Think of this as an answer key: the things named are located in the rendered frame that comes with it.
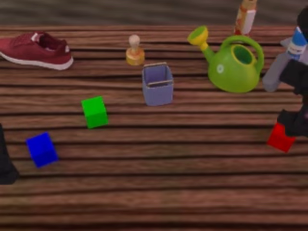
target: watering can spout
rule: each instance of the watering can spout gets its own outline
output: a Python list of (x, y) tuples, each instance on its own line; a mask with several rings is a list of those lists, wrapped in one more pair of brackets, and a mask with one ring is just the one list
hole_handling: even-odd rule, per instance
[(198, 46), (202, 51), (206, 60), (210, 63), (215, 53), (208, 46), (207, 37), (208, 37), (207, 27), (200, 26), (189, 34), (187, 40), (191, 45)]

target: wooden table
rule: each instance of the wooden table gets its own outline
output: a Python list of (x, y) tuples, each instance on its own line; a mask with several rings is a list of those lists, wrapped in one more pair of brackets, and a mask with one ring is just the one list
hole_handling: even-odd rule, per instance
[[(285, 154), (266, 145), (278, 113), (301, 99), (282, 84), (266, 93), (221, 92), (195, 26), (1, 27), (2, 37), (44, 29), (66, 39), (74, 66), (53, 71), (0, 61), (0, 122), (21, 177), (0, 186), (0, 228), (47, 230), (307, 230), (308, 142)], [(265, 73), (294, 27), (255, 27)], [(231, 26), (209, 27), (217, 50)], [(149, 107), (142, 66), (126, 64), (138, 34), (146, 63), (167, 62), (174, 102)], [(109, 125), (87, 129), (80, 101), (103, 96)], [(48, 131), (60, 161), (36, 169), (25, 139)]]

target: white shoe sole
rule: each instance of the white shoe sole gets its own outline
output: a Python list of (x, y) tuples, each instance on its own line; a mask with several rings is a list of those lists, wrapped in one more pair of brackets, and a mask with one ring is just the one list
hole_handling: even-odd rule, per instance
[(2, 52), (0, 52), (0, 55), (6, 59), (9, 62), (15, 63), (15, 64), (21, 64), (21, 65), (33, 65), (33, 66), (41, 66), (49, 69), (54, 69), (58, 71), (66, 70), (68, 69), (74, 62), (74, 59), (71, 58), (67, 63), (65, 64), (49, 64), (49, 63), (44, 63), (41, 61), (30, 61), (30, 60), (21, 60), (21, 59), (15, 59), (12, 57), (9, 57)]

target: sneaker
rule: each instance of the sneaker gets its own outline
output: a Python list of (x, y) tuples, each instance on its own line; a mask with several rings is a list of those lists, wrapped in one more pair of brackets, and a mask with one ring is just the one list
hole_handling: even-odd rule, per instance
[(12, 63), (55, 70), (68, 69), (74, 61), (65, 40), (42, 31), (0, 38), (0, 55)]

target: shoe laces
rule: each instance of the shoe laces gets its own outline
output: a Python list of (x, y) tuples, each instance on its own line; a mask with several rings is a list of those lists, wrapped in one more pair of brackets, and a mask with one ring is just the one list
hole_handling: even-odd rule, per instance
[(33, 36), (33, 32), (21, 34), (21, 35), (15, 37), (14, 39), (12, 39), (11, 44), (13, 46), (28, 44), (28, 43), (31, 42), (32, 36)]

